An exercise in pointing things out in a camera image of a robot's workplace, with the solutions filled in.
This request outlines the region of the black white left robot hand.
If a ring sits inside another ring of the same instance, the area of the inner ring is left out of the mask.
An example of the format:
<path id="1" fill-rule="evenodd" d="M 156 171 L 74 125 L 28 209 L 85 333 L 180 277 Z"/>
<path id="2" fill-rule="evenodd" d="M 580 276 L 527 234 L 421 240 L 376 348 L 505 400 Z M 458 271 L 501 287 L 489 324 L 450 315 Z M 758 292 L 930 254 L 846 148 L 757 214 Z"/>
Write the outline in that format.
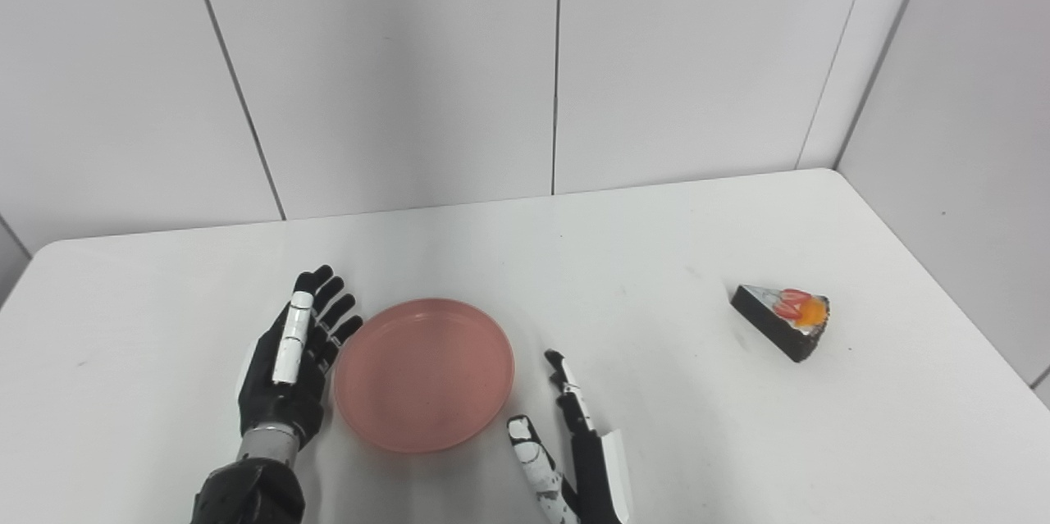
<path id="1" fill-rule="evenodd" d="M 291 307 L 285 303 L 272 326 L 258 338 L 244 376 L 239 392 L 240 433 L 246 435 L 266 424 L 281 424 L 291 428 L 299 449 L 303 449 L 326 419 L 323 394 L 330 370 L 349 338 L 363 326 L 363 319 L 352 314 L 355 297 L 329 265 L 300 274 L 294 289 L 313 297 L 304 307 L 308 323 L 299 374 L 292 385 L 276 383 L 272 378 Z"/>

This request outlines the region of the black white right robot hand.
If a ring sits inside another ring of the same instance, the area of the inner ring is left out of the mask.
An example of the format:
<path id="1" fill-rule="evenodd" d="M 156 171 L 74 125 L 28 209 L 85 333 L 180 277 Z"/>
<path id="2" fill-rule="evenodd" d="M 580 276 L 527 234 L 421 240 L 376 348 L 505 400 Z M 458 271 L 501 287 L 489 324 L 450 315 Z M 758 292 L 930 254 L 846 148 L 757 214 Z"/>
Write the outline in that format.
<path id="1" fill-rule="evenodd" d="M 559 469 L 529 416 L 521 413 L 506 422 L 511 449 L 540 512 L 549 523 L 630 523 L 632 488 L 622 433 L 600 433 L 594 427 L 578 378 L 562 353 L 547 349 L 544 357 L 553 371 L 550 379 L 568 431 L 575 480 L 570 482 Z"/>

